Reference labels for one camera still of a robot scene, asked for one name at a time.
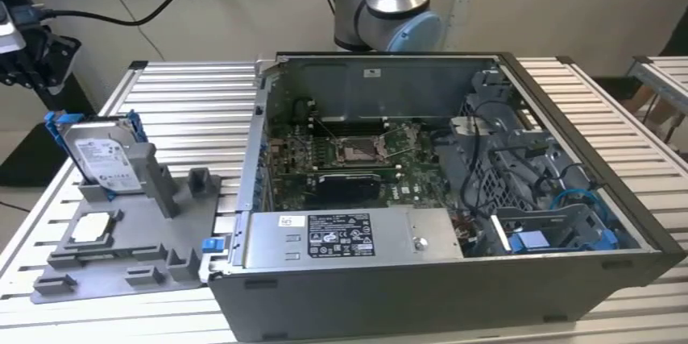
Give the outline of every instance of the white wall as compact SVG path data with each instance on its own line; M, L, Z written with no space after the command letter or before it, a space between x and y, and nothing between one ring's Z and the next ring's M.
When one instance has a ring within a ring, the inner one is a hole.
M688 0L473 0L450 44L518 56L573 56L595 75L622 74L657 55Z
M129 18L118 0L38 1ZM162 2L126 1L138 18ZM433 2L450 15L454 0ZM591 73L621 74L631 56L659 51L686 4L688 0L473 0L469 21L453 27L449 43L465 51L570 55ZM54 26L85 42L75 71L101 105L130 62L157 60L158 54L133 27L77 18L59 19ZM334 48L325 0L177 0L143 29L169 60L251 60L278 50Z
M38 0L54 9L89 10L127 19L118 0ZM142 18L163 0L126 0ZM449 15L453 0L433 0ZM158 60L139 31L103 22L63 18L59 32L85 48L75 71L102 104L133 60ZM177 0L143 27L167 60L251 60L279 50L331 50L333 16L325 0Z

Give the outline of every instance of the blue latch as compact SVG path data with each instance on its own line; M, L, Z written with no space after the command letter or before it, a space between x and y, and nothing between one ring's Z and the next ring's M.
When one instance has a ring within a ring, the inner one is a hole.
M226 250L225 238L206 238L202 242L203 253L222 253Z

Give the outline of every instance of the robotic arm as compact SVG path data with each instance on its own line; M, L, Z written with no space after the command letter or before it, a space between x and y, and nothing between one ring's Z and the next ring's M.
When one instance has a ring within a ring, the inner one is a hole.
M335 0L335 43L353 52L434 51L442 20L431 0Z

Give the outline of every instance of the blue tab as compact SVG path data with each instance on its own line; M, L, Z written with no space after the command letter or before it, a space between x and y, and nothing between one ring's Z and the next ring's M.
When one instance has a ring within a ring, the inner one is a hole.
M203 253L222 253L226 250L225 238L206 238L202 242Z
M131 125L134 126L137 141L139 143L147 143L149 136L147 136L147 132L143 130L142 116L139 116L139 113L135 112L133 109L133 110L130 110L130 113L127 114L127 118L130 119Z

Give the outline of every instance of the motherboard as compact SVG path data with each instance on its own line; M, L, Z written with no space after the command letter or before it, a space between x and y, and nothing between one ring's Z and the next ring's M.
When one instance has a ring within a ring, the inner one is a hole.
M270 140L275 209L455 205L431 132L415 121L283 126Z

